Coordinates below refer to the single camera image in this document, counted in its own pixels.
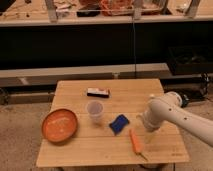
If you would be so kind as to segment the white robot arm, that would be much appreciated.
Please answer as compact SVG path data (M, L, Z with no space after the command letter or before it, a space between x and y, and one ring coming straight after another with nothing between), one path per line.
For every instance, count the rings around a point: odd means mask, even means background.
M183 98L176 92L152 97L141 115L144 127L154 132L168 121L213 147L213 121L184 110L182 104Z

